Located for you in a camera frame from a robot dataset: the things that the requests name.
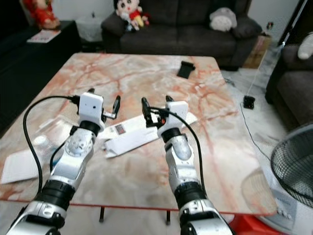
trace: book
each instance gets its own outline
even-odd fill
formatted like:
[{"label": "book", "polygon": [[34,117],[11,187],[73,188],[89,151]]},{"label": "book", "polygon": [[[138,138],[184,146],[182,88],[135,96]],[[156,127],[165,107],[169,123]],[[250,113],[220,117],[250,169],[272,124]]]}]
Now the book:
[{"label": "book", "polygon": [[61,33],[60,30],[41,30],[27,40],[28,43],[48,43]]}]

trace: marble table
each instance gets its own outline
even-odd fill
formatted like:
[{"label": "marble table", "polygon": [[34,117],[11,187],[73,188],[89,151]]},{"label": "marble table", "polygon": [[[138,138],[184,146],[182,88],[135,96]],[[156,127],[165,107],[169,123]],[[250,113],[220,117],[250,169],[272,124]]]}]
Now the marble table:
[{"label": "marble table", "polygon": [[[196,66],[188,80],[176,76],[182,60]],[[104,97],[104,107],[109,111],[115,97],[118,94],[122,97],[118,118],[108,120],[106,125],[140,115],[143,96],[157,107],[164,106],[167,94],[175,100],[187,101],[189,111],[198,118],[192,127],[202,147],[208,197],[216,208],[224,213],[276,212],[275,200],[214,58],[78,53],[64,64],[35,100],[48,95],[81,94],[89,88],[95,88]],[[77,121],[76,111],[67,101],[49,100],[31,112],[28,130],[34,136],[32,133],[42,123],[58,115]],[[1,140],[0,174],[7,156],[27,149],[22,115]],[[195,166],[199,169],[196,143],[188,130],[184,132],[195,150]],[[54,138],[64,140],[66,136],[56,134]],[[162,140],[113,159],[105,158],[102,145],[103,140],[98,139],[72,205],[177,210],[168,183]],[[46,180],[47,166],[43,172]],[[0,200],[30,201],[37,186],[36,179],[0,185]]]}]

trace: cardboard box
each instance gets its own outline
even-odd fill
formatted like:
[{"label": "cardboard box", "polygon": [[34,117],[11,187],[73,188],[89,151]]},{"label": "cardboard box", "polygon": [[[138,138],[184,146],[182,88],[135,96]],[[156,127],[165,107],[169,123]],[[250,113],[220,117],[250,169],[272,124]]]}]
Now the cardboard box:
[{"label": "cardboard box", "polygon": [[269,35],[260,35],[258,40],[246,62],[243,65],[243,68],[247,69],[257,69],[259,68],[260,63],[262,62],[263,57],[268,50],[268,47],[272,41],[272,37]]}]

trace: plush toy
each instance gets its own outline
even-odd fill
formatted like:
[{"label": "plush toy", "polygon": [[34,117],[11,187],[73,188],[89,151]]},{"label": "plush toy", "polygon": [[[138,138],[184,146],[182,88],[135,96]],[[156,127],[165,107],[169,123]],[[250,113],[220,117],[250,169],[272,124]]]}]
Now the plush toy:
[{"label": "plush toy", "polygon": [[126,31],[138,31],[149,25],[148,15],[142,13],[139,0],[114,0],[114,7],[116,14],[128,23]]},{"label": "plush toy", "polygon": [[298,57],[301,60],[307,60],[313,55],[313,32],[303,40],[298,50]]},{"label": "plush toy", "polygon": [[210,14],[210,27],[213,30],[228,32],[237,27],[236,15],[227,7],[222,7]]},{"label": "plush toy", "polygon": [[55,29],[60,25],[60,21],[52,12],[53,0],[23,0],[25,7],[35,19],[39,28]]}]

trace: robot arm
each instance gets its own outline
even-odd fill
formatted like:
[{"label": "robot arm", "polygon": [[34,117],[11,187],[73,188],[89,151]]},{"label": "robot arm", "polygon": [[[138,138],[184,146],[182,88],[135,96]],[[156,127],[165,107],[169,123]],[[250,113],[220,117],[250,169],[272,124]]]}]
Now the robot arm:
[{"label": "robot arm", "polygon": [[63,155],[50,178],[34,200],[22,209],[8,235],[60,235],[58,229],[64,226],[69,202],[93,155],[96,136],[104,130],[106,118],[116,118],[120,106],[118,96],[113,113],[104,112],[103,97],[91,92],[79,98],[79,128],[67,139]]},{"label": "robot arm", "polygon": [[[186,119],[188,104],[174,102],[166,97],[165,109],[149,106],[142,99],[142,111],[147,127],[156,126],[158,136],[165,142],[166,162],[169,167],[169,183],[179,208],[181,235],[231,235],[228,224],[207,198],[194,167],[194,152],[187,137],[181,134],[182,123],[167,111]],[[153,123],[151,112],[159,114]]]}]

